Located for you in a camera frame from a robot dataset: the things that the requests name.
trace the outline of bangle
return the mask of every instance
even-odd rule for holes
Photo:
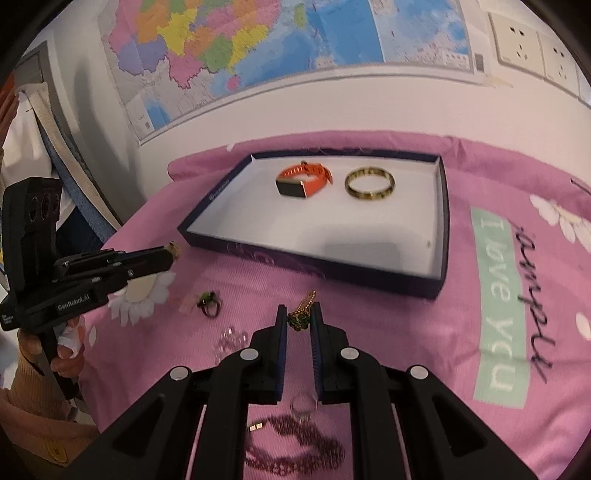
[[[350,184],[354,179],[358,179],[359,177],[365,177],[366,175],[376,175],[378,177],[384,177],[386,180],[389,181],[390,185],[388,185],[383,190],[377,190],[375,192],[362,192],[360,190],[354,189]],[[396,186],[396,182],[394,181],[394,176],[389,172],[384,170],[383,168],[378,167],[363,167],[358,168],[357,170],[353,170],[347,178],[345,178],[345,190],[347,193],[352,197],[358,198],[360,200],[381,200],[386,198],[394,191],[394,187]]]

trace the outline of electrical outlet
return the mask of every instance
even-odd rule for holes
[[[493,13],[489,15],[499,61],[543,77],[544,61],[538,32],[510,18]]]
[[[579,98],[586,103],[587,105],[591,106],[591,85],[585,78],[583,71],[577,65],[577,77],[579,78]]]
[[[577,78],[577,64],[559,40],[552,40],[540,34],[542,57],[546,78],[556,85],[579,96],[579,80]]]

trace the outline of pink bedsheet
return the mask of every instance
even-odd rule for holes
[[[450,196],[450,251],[447,281],[436,301],[203,251],[188,246],[177,232],[197,202],[247,153],[318,146],[442,155]],[[325,322],[343,328],[351,344],[394,368],[427,366],[541,479],[561,474],[591,428],[591,195],[565,172],[532,158],[449,137],[318,132],[246,142],[228,150],[172,162],[174,182],[150,198],[106,245],[131,251],[175,240],[183,251],[173,274],[159,277],[149,301],[122,307],[116,300],[86,315],[87,364],[80,379],[101,430],[171,367],[200,370],[214,365],[214,344],[224,328],[232,325],[252,333],[271,325],[278,304],[296,307],[313,289]],[[482,216],[488,215],[483,210],[501,220]],[[510,230],[512,245],[501,245],[494,236],[487,240],[487,228]],[[515,237],[518,228],[523,228],[521,242]],[[486,243],[495,238],[496,243]],[[529,271],[519,264],[524,262],[524,244]],[[496,263],[480,265],[485,260]],[[511,268],[519,275],[518,291],[504,283]],[[215,320],[191,309],[194,295],[206,290],[219,291],[224,302]],[[522,308],[521,323],[487,317],[486,302],[505,302],[507,295],[508,304],[517,301],[527,307]],[[502,366],[491,377],[486,369],[495,365]],[[276,407],[251,407],[249,418],[288,413],[296,394],[314,393],[312,372],[309,332],[289,329],[284,399]],[[346,456],[338,471],[309,478],[351,479],[348,409],[319,406],[313,421],[343,443]],[[273,455],[297,451],[289,440],[278,441],[263,431],[260,435]],[[275,476],[245,467],[244,478]]]

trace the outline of jewelry tray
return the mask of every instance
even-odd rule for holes
[[[302,161],[327,167],[334,183],[306,199],[280,195],[275,178]],[[392,173],[393,194],[373,201],[349,195],[345,177],[364,166]],[[379,177],[356,182],[362,190],[384,187]],[[434,154],[366,149],[252,154],[178,229],[194,247],[435,299],[447,274],[449,247],[443,161]]]

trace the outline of necklace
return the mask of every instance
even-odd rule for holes
[[[300,445],[314,447],[313,453],[299,457],[273,458],[266,451],[252,443],[252,432],[270,425],[282,437],[295,436]],[[279,476],[291,475],[294,472],[310,475],[317,470],[336,470],[345,458],[345,449],[335,438],[324,437],[312,422],[300,423],[290,415],[268,417],[258,420],[247,429],[246,464],[264,472]]]
[[[310,309],[312,308],[315,297],[316,290],[312,290],[293,312],[287,314],[287,322],[296,332],[308,328],[310,324]]]

